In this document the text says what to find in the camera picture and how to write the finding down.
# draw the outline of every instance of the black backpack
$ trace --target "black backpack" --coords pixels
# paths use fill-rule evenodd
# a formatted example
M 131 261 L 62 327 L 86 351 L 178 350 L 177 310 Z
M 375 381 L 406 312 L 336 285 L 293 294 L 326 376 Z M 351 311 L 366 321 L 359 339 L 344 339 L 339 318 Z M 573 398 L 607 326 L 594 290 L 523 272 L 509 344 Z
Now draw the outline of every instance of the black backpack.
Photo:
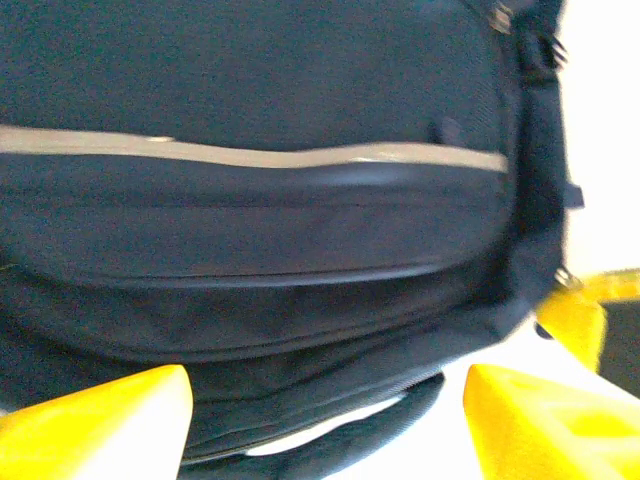
M 318 478 L 399 433 L 562 264 L 560 7 L 5 1 L 2 402 L 183 364 L 189 479 Z

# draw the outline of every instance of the black strap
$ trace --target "black strap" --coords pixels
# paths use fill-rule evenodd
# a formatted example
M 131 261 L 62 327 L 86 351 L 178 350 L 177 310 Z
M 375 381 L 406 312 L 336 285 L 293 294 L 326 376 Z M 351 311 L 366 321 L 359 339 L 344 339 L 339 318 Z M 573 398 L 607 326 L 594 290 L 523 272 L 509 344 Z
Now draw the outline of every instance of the black strap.
M 431 408 L 444 383 L 440 373 L 411 387 L 395 405 L 342 425 L 298 448 L 264 457 L 237 455 L 183 467 L 179 480 L 321 479 L 369 456 L 393 440 Z

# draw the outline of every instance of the gray reflective stripe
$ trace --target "gray reflective stripe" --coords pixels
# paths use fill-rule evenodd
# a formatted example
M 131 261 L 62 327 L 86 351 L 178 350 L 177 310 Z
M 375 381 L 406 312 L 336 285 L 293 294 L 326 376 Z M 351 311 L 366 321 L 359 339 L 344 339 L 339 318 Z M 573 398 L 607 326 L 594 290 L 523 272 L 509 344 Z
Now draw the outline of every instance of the gray reflective stripe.
M 0 126 L 0 152 L 32 155 L 131 155 L 237 167 L 304 168 L 356 162 L 397 162 L 472 167 L 505 172 L 499 153 L 421 143 L 373 143 L 268 152 L 176 142 L 170 137 Z

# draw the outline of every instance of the yellow plastic piece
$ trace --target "yellow plastic piece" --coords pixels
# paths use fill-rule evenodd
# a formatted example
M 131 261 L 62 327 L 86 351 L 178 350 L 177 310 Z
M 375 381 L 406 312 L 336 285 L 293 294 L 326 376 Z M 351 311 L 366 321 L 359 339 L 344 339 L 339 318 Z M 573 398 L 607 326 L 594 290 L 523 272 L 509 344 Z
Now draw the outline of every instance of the yellow plastic piece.
M 602 302 L 640 299 L 640 270 L 589 278 L 581 288 L 553 293 L 536 312 L 545 330 L 597 372 L 607 333 Z
M 640 404 L 473 365 L 464 409 L 487 480 L 640 479 Z
M 175 479 L 192 407 L 168 365 L 19 410 L 0 418 L 0 479 Z

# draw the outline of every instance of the white surface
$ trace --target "white surface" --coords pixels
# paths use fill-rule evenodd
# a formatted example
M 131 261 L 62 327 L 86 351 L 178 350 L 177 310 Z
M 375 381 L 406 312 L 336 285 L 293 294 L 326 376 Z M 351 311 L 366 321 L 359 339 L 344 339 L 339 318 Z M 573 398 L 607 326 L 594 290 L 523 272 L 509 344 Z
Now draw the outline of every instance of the white surface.
M 570 213 L 567 263 L 585 274 L 640 267 L 640 87 L 636 2 L 570 0 L 560 40 L 569 52 L 561 74 L 567 155 L 587 208 Z M 369 458 L 328 477 L 481 479 L 462 408 L 468 368 L 491 363 L 632 402 L 561 345 L 539 338 L 528 319 L 503 343 L 445 369 L 436 404 L 406 433 Z

